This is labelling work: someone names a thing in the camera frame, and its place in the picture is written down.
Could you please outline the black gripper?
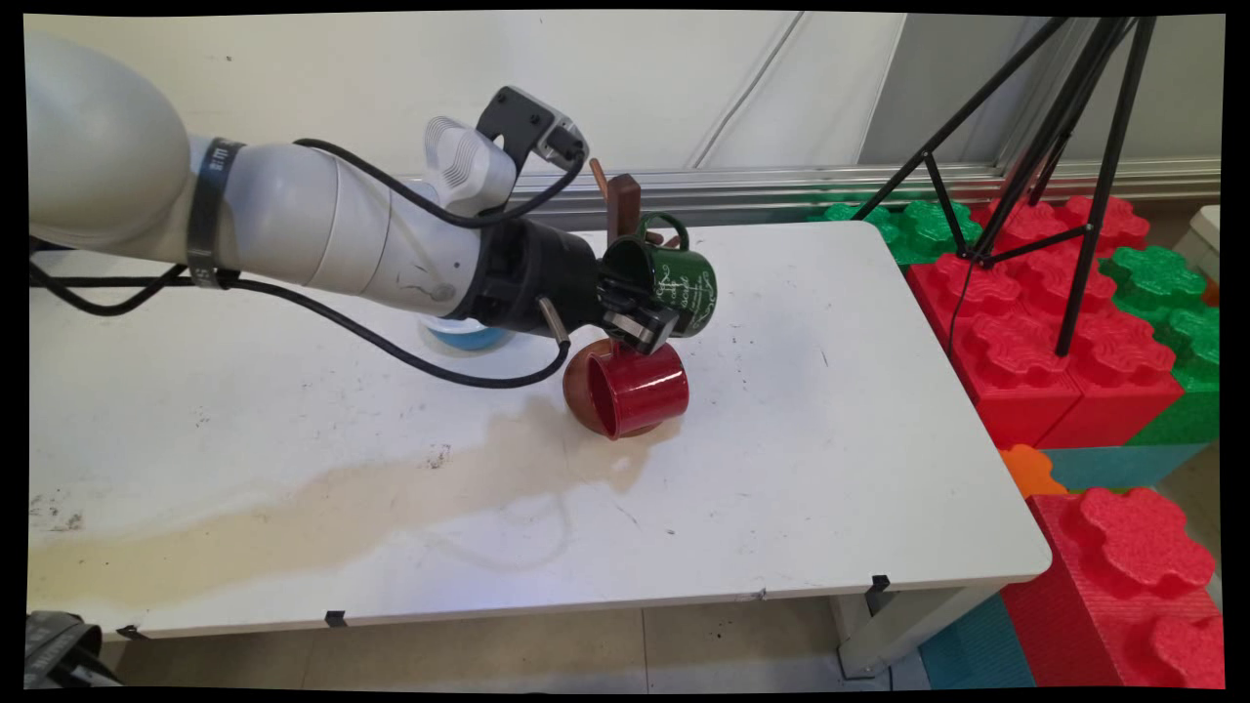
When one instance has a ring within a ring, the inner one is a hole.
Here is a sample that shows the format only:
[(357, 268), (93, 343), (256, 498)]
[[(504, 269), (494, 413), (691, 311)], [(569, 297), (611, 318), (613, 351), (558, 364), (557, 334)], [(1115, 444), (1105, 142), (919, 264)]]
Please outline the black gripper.
[(550, 300), (566, 331), (600, 325), (642, 355), (659, 352), (680, 321), (676, 309), (652, 301), (646, 285), (598, 261), (584, 236), (524, 218), (482, 230), (478, 268), (458, 316), (552, 336), (541, 299)]

